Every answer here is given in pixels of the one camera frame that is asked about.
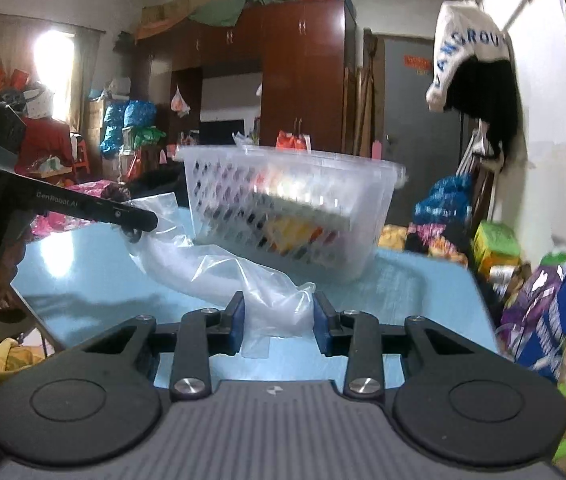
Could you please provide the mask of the window curtain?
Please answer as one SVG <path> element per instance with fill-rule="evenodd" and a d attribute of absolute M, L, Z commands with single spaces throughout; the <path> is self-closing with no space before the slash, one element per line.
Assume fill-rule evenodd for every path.
<path fill-rule="evenodd" d="M 77 28 L 74 33 L 74 61 L 70 81 L 70 129 L 82 131 L 86 103 L 91 89 L 102 34 L 98 30 Z"/>

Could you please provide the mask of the green cloth on wardrobe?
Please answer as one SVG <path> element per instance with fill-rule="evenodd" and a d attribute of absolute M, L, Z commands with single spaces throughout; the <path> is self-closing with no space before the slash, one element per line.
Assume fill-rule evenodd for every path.
<path fill-rule="evenodd" d="M 239 21 L 245 6 L 269 6 L 288 1 L 295 0 L 211 0 L 194 10 L 189 18 L 198 24 L 231 27 Z"/>

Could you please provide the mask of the green yellow box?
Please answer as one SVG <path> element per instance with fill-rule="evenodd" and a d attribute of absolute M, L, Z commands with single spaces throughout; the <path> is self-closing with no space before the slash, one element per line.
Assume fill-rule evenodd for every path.
<path fill-rule="evenodd" d="M 514 231 L 504 223 L 482 220 L 473 240 L 478 273 L 488 278 L 494 266 L 517 266 L 520 246 Z"/>

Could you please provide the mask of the grey metal door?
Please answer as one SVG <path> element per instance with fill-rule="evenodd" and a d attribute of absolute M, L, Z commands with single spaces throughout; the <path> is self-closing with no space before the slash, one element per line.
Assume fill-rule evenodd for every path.
<path fill-rule="evenodd" d="M 394 192 L 386 222 L 410 223 L 414 206 L 432 186 L 454 174 L 466 147 L 461 116 L 455 110 L 428 108 L 426 91 L 434 77 L 434 43 L 427 39 L 385 36 L 383 157 L 405 167 L 407 180 Z"/>

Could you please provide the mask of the small cardboard box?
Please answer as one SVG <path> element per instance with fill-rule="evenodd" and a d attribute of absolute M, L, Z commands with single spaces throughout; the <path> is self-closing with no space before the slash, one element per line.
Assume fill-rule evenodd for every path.
<path fill-rule="evenodd" d="M 312 193 L 285 196 L 263 188 L 253 188 L 251 200 L 271 214 L 305 220 L 335 231 L 349 231 L 359 207 L 359 200 L 348 197 Z"/>

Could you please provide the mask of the pink floral bedding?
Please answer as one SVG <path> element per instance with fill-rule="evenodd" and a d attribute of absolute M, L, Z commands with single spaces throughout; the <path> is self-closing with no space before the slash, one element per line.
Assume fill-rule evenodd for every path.
<path fill-rule="evenodd" d="M 130 192 L 125 185 L 108 180 L 97 180 L 91 182 L 66 185 L 68 192 L 87 195 L 99 200 L 114 200 L 114 202 L 126 202 L 131 199 Z M 50 198 L 53 208 L 44 214 L 37 214 L 30 224 L 33 238 L 40 240 L 51 234 L 74 231 L 94 223 L 92 219 L 76 217 L 75 214 L 82 210 L 84 202 L 77 198 L 61 197 Z"/>

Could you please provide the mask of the blue bags near window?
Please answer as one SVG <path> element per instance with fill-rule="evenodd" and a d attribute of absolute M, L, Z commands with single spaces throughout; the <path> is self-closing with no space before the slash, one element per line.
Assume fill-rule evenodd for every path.
<path fill-rule="evenodd" d="M 141 146 L 157 144 L 165 133 L 155 126 L 156 106 L 149 101 L 111 101 L 105 107 L 100 143 L 104 158 L 120 154 L 125 145 L 131 150 Z"/>

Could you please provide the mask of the white plastic perforated basket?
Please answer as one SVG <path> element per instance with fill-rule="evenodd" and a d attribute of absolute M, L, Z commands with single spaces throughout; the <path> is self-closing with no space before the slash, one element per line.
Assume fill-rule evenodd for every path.
<path fill-rule="evenodd" d="M 356 281 L 405 167 L 261 146 L 180 148 L 195 242 L 308 280 Z"/>

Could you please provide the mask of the white hooded jacket with letters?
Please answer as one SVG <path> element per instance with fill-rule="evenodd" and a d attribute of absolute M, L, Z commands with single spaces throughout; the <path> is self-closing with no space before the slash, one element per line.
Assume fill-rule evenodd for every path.
<path fill-rule="evenodd" d="M 510 59 L 510 51 L 503 32 L 475 2 L 445 1 L 437 18 L 432 57 L 426 102 L 431 112 L 442 113 L 455 73 L 465 61 L 505 61 Z"/>

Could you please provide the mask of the clear plastic bag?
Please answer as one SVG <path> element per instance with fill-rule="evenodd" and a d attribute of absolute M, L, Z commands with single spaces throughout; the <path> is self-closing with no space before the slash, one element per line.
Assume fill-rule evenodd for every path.
<path fill-rule="evenodd" d="M 132 261 L 149 278 L 220 307 L 225 307 L 236 292 L 243 294 L 242 356 L 264 359 L 269 356 L 271 339 L 309 335 L 315 284 L 296 285 L 285 273 L 217 245 L 194 244 L 171 193 L 129 200 L 128 204 L 153 212 L 158 219 L 155 230 L 127 244 Z"/>

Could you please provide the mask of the red white shopping bag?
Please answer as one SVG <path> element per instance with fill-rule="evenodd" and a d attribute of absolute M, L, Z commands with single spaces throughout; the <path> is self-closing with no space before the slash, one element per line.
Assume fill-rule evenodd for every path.
<path fill-rule="evenodd" d="M 280 130 L 275 142 L 277 150 L 311 151 L 311 141 L 305 134 L 291 133 Z"/>

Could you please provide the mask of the purple plastic bag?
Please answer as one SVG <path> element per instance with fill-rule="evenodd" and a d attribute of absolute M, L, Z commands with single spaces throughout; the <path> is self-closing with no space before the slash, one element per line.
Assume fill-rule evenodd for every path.
<path fill-rule="evenodd" d="M 512 358 L 518 357 L 540 317 L 551 307 L 563 279 L 561 266 L 538 266 L 508 300 L 496 332 Z"/>

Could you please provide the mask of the blue plastic bag by door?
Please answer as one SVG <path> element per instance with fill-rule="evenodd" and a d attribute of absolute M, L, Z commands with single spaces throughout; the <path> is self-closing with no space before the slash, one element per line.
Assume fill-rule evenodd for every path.
<path fill-rule="evenodd" d="M 422 224 L 466 224 L 472 215 L 473 180 L 456 174 L 437 181 L 429 195 L 414 206 L 412 222 Z"/>

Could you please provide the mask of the red brown wooden wardrobe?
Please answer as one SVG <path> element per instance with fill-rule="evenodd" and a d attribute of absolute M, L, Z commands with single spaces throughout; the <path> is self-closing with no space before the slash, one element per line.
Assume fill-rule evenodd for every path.
<path fill-rule="evenodd" d="M 287 131 L 307 134 L 318 151 L 341 153 L 355 64 L 356 22 L 344 0 L 250 6 L 232 27 L 186 18 L 138 40 L 131 96 L 153 102 L 158 127 L 176 134 L 197 127 L 205 77 L 257 70 L 262 144 Z"/>

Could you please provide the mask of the black hanging garment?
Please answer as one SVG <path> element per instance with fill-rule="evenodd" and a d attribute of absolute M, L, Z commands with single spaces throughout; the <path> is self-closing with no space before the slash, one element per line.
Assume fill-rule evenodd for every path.
<path fill-rule="evenodd" d="M 448 87 L 444 109 L 450 108 L 487 122 L 487 141 L 494 156 L 507 159 L 518 129 L 518 94 L 512 63 L 482 62 L 475 56 L 465 60 Z"/>

